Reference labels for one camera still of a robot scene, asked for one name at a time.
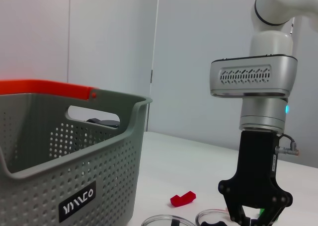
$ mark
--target red object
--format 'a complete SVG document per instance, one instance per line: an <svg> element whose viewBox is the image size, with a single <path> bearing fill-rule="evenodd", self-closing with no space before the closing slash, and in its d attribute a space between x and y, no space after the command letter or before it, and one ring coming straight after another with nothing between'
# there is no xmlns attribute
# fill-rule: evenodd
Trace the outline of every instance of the red object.
<svg viewBox="0 0 318 226"><path fill-rule="evenodd" d="M87 100L92 89L95 88L48 80L23 79L0 81L0 95L42 93Z"/></svg>
<svg viewBox="0 0 318 226"><path fill-rule="evenodd" d="M185 195L181 197L178 195L173 196L170 199L170 202L173 206L180 207L180 206L190 204L196 198L197 198L196 195L192 191L189 191L188 193L186 193Z"/></svg>

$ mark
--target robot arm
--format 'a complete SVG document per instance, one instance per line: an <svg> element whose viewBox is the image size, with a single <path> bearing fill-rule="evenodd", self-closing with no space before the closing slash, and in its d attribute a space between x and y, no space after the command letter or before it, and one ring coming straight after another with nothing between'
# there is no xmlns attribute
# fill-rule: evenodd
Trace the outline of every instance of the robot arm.
<svg viewBox="0 0 318 226"><path fill-rule="evenodd" d="M211 95L243 98L237 171L219 183L231 220L242 226L269 226L293 202L276 182L276 167L279 153L298 155L295 141L284 134L298 61L292 56L291 36L281 31L298 15L318 15L318 0L256 0L250 56L211 64ZM284 136L291 140L290 149L279 147ZM265 210L250 220L243 206Z"/></svg>

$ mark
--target petri dish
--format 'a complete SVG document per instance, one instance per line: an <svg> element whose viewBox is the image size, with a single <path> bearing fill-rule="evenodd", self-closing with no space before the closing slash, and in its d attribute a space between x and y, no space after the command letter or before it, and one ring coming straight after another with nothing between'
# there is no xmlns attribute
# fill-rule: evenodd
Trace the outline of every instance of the petri dish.
<svg viewBox="0 0 318 226"><path fill-rule="evenodd" d="M201 226L203 222L208 224L224 222L227 226L238 226L237 223L231 221L229 212L225 210L205 210L200 212L195 218L196 226Z"/></svg>
<svg viewBox="0 0 318 226"><path fill-rule="evenodd" d="M156 215L146 219L141 226L195 226L190 221L174 215Z"/></svg>

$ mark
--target perforated basket wall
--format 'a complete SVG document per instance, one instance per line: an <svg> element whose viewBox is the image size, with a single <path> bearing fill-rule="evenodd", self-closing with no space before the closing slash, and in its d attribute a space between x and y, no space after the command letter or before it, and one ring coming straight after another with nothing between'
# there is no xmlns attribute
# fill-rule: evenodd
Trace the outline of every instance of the perforated basket wall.
<svg viewBox="0 0 318 226"><path fill-rule="evenodd" d="M123 226L130 220L151 100L93 92L97 97L89 100L0 95L0 226ZM66 114L71 105L115 113L120 127L73 120ZM93 182L95 198L61 220L59 205Z"/></svg>

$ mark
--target metal cylinder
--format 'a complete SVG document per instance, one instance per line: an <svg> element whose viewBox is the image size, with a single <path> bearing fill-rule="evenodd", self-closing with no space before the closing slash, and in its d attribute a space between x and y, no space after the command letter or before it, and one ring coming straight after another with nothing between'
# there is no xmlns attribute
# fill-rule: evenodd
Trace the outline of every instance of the metal cylinder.
<svg viewBox="0 0 318 226"><path fill-rule="evenodd" d="M286 106L287 101L280 98L244 98L239 128L284 133Z"/></svg>

